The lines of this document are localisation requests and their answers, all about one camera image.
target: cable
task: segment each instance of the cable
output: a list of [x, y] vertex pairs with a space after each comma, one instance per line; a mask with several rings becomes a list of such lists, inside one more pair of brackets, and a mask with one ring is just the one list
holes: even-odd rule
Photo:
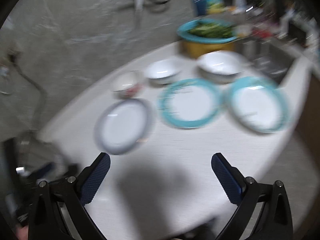
[[19, 53], [8, 53], [8, 58], [12, 63], [12, 65], [15, 67], [17, 73], [20, 76], [22, 76], [26, 81], [28, 81], [31, 85], [33, 85], [40, 93], [39, 101], [33, 113], [32, 121], [31, 121], [31, 130], [38, 131], [39, 125], [40, 125], [40, 117], [47, 100], [47, 92], [44, 90], [42, 86], [40, 86], [37, 82], [33, 81], [31, 78], [29, 78], [22, 72], [21, 68], [17, 63], [18, 56], [19, 56]]

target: gray-rimmed plate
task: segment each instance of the gray-rimmed plate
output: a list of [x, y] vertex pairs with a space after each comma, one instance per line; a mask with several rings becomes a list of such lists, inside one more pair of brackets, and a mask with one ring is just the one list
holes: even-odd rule
[[151, 118], [150, 107], [142, 100], [130, 98], [114, 104], [97, 121], [97, 143], [110, 154], [126, 153], [145, 141]]

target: blue-rimmed plate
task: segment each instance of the blue-rimmed plate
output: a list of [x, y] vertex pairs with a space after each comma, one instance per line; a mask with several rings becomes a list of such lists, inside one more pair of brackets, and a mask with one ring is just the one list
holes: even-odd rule
[[236, 119], [256, 132], [279, 131], [289, 120], [284, 95], [265, 78], [237, 79], [228, 91], [227, 103]]
[[221, 104], [217, 86], [204, 79], [175, 82], [159, 98], [162, 117], [178, 128], [204, 126], [217, 115]]
[[217, 38], [204, 38], [204, 37], [199, 37], [196, 35], [190, 34], [188, 31], [191, 30], [192, 28], [196, 27], [198, 24], [198, 21], [204, 22], [204, 23], [219, 23], [225, 26], [231, 25], [230, 23], [227, 23], [225, 21], [219, 21], [219, 20], [214, 20], [214, 19], [201, 19], [201, 20], [194, 20], [191, 22], [187, 22], [183, 25], [181, 25], [178, 30], [177, 34], [187, 40], [187, 41], [192, 41], [196, 43], [204, 43], [204, 44], [221, 44], [221, 43], [227, 43], [230, 41], [234, 41], [237, 39], [235, 33], [234, 36], [231, 38], [224, 38], [224, 39], [217, 39]]

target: green vegetable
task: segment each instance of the green vegetable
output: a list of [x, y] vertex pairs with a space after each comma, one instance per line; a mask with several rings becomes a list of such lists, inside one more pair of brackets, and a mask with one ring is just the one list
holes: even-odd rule
[[219, 23], [204, 23], [198, 21], [198, 25], [188, 31], [192, 35], [204, 38], [231, 38], [233, 37], [232, 27]]

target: kitchen counter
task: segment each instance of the kitchen counter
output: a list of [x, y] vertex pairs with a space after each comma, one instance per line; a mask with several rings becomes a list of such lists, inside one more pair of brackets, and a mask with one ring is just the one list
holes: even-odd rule
[[[210, 160], [216, 152], [244, 176], [259, 180], [265, 174], [292, 135], [308, 92], [312, 63], [294, 47], [287, 50], [297, 57], [279, 87], [289, 104], [290, 124], [272, 134], [258, 135], [243, 128], [226, 109], [203, 128], [169, 127], [156, 109], [157, 97], [164, 88], [145, 85], [138, 97], [148, 100], [155, 113], [149, 140], [125, 155], [111, 156], [105, 180], [92, 203], [86, 205], [108, 240], [161, 239], [221, 214], [228, 198], [211, 169]], [[110, 92], [111, 81], [120, 72], [143, 70], [168, 57], [181, 62], [180, 79], [197, 77], [196, 61], [180, 53], [179, 43], [161, 47], [85, 90], [42, 129], [40, 139], [56, 144], [82, 168], [90, 165], [101, 152], [93, 137], [96, 121], [119, 101]], [[248, 67], [243, 76], [249, 75], [260, 74]]]

